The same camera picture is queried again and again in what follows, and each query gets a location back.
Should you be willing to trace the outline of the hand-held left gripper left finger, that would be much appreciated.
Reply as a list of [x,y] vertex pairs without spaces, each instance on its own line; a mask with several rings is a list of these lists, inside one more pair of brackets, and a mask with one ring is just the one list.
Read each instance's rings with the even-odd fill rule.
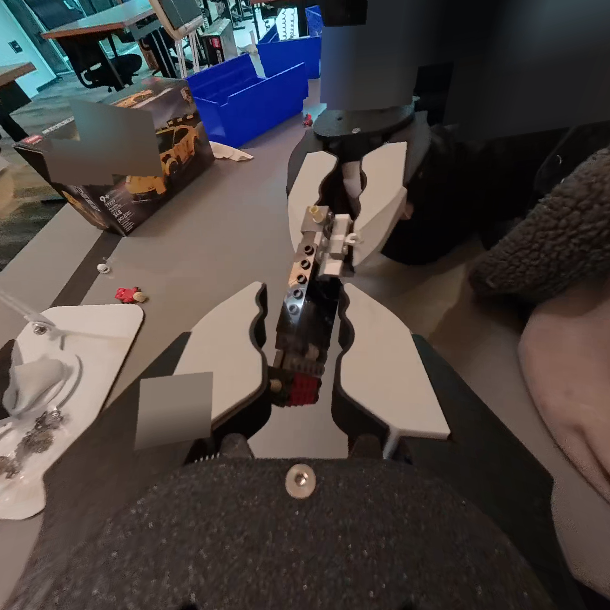
[[255,281],[192,328],[174,376],[212,374],[211,428],[219,428],[263,396],[268,382],[267,286]]

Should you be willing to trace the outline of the clear plastic parts bag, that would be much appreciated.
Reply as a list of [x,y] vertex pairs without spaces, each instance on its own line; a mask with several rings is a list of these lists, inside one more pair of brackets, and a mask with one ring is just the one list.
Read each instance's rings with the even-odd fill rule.
[[75,392],[83,372],[81,358],[58,347],[30,362],[12,356],[8,387],[1,408],[1,479],[15,479],[34,455],[47,452],[68,417],[63,407]]

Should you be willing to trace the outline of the small black toy set box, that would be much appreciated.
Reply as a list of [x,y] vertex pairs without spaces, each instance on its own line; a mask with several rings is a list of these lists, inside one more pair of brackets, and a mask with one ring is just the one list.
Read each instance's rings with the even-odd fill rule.
[[209,66],[239,56],[234,39],[233,22],[230,19],[218,18],[203,31],[202,39]]

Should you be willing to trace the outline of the white book stand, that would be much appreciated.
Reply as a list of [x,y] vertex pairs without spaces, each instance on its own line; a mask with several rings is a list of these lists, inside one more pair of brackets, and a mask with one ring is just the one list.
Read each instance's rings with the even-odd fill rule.
[[43,478],[93,424],[104,406],[144,320],[137,304],[58,306],[37,312],[1,292],[1,302],[26,322],[16,339],[1,347],[1,399],[11,357],[25,362],[49,355],[52,347],[78,355],[82,378],[63,407],[68,417],[51,448],[28,459],[15,479],[1,479],[1,520],[21,521],[40,514],[46,505]]

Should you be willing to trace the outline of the wooden-top background desk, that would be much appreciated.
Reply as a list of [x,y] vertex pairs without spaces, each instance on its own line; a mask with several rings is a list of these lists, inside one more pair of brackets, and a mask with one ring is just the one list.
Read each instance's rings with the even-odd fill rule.
[[162,28],[149,1],[125,1],[94,15],[65,23],[41,34],[58,44],[73,72],[88,58],[118,57],[113,37],[127,31],[135,42],[152,36],[159,49],[157,31]]

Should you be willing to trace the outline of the white crumpled paper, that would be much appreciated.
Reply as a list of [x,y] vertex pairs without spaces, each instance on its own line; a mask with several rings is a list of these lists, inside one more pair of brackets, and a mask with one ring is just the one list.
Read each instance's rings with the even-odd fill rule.
[[240,149],[215,141],[210,141],[209,144],[215,159],[230,160],[233,162],[246,162],[253,159],[252,155],[241,151]]

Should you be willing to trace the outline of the black office chair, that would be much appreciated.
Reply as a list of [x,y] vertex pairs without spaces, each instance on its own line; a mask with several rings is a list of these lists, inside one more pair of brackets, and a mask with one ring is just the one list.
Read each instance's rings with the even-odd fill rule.
[[87,89],[105,88],[108,93],[118,92],[133,85],[133,79],[143,66],[141,56],[128,53],[118,57],[88,58],[76,76]]

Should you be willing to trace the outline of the black fleece-lined jacket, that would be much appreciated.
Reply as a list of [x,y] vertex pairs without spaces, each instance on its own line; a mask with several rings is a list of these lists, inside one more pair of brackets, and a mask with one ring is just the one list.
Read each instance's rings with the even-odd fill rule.
[[524,214],[475,233],[481,295],[542,302],[609,271],[609,121],[536,134],[544,159]]

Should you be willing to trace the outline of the toy brick car model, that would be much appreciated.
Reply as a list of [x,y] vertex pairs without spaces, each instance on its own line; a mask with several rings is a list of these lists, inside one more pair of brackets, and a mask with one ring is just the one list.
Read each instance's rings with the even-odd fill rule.
[[280,408],[318,400],[343,280],[352,276],[357,236],[348,213],[306,208],[276,327],[269,367],[271,402]]

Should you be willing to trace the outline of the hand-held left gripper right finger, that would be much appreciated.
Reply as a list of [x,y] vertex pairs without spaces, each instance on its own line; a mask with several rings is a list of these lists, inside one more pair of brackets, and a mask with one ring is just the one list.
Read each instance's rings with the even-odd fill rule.
[[354,284],[341,297],[338,427],[354,439],[376,436],[384,458],[402,438],[447,441],[450,427],[410,329]]

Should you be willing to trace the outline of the black toy car set box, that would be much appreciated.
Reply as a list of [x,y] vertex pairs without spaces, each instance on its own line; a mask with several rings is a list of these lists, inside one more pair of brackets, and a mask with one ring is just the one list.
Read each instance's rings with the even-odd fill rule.
[[91,225],[123,237],[200,177],[214,154],[186,79],[146,78],[14,148]]

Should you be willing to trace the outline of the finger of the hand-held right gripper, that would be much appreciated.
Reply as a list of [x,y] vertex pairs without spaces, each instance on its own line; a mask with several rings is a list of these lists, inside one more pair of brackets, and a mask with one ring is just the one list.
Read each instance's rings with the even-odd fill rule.
[[357,241],[352,262],[356,268],[380,252],[398,223],[406,203],[403,184],[408,143],[386,143],[362,158],[365,187],[359,195],[360,213],[353,224]]
[[294,250],[302,239],[301,226],[308,209],[322,200],[322,185],[338,166],[338,158],[326,151],[305,155],[287,196],[288,227]]

